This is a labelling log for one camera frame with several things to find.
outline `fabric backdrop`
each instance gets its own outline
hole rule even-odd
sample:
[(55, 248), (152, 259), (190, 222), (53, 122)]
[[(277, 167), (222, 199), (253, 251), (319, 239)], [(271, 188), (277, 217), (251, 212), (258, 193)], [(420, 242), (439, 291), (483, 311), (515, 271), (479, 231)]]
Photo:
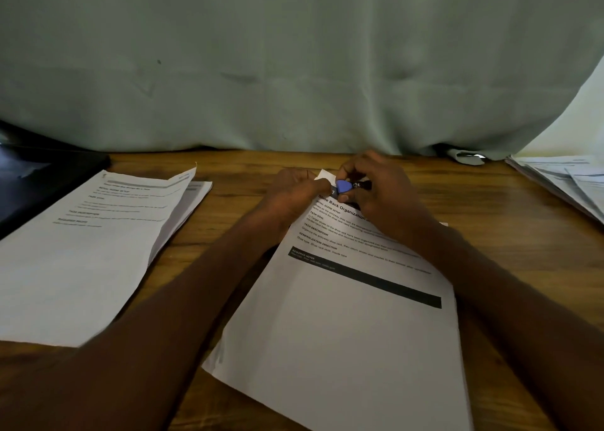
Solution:
[(0, 118), (106, 151), (517, 151), (604, 0), (0, 0)]

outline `forearm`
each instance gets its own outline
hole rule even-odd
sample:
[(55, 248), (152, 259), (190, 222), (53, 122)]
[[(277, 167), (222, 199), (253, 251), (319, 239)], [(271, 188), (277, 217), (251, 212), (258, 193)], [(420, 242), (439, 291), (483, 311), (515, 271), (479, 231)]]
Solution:
[(432, 226), (418, 252), (502, 339), (570, 430), (604, 429), (604, 336), (519, 281), (452, 229)]
[(271, 246), (246, 216), (185, 272), (68, 359), (22, 380), (6, 429), (161, 427), (216, 315)]

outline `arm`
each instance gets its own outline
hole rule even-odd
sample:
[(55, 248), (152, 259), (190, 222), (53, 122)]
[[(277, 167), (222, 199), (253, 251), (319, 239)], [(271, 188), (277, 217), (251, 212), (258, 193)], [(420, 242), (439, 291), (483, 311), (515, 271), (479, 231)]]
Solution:
[(356, 156), (337, 178), (367, 175), (356, 201), (384, 234), (430, 261), (472, 304), (522, 364), (569, 430), (604, 429), (604, 334), (482, 255), (420, 202), (404, 171), (375, 152)]
[(279, 243), (327, 180), (281, 171), (267, 196), (182, 274), (66, 359), (23, 376), (3, 430), (160, 429), (213, 320), (247, 270)]

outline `wood grain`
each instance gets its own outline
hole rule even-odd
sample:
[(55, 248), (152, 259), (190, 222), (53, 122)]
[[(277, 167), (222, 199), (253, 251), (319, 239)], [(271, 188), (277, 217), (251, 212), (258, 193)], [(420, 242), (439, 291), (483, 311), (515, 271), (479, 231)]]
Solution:
[[(197, 163), (197, 180), (214, 188), (177, 232), (144, 278), (131, 310), (178, 275), (266, 191), (283, 167), (337, 169), (338, 154), (192, 151), (114, 154), (114, 172), (169, 178)], [(444, 159), (398, 158), (422, 199), (440, 221), (458, 229), (479, 250), (519, 278), (604, 329), (604, 235), (594, 222), (504, 163), (463, 166)], [(219, 340), (230, 315), (251, 288), (262, 263), (241, 282), (208, 337)], [(461, 345), (477, 431), (555, 429), (510, 368), (477, 315), (460, 303)], [(0, 342), (0, 388), (32, 363), (62, 349)], [(197, 370), (171, 430), (301, 430)]]

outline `person's left hand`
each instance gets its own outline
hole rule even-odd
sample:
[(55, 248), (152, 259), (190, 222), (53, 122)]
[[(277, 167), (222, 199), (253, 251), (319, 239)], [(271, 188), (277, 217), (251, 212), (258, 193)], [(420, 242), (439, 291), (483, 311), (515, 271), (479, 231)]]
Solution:
[(283, 169), (273, 180), (266, 195), (250, 215), (258, 216), (271, 229), (272, 243), (278, 244), (289, 226), (304, 213), (319, 194), (327, 197), (332, 185), (325, 178), (315, 180), (308, 170)]

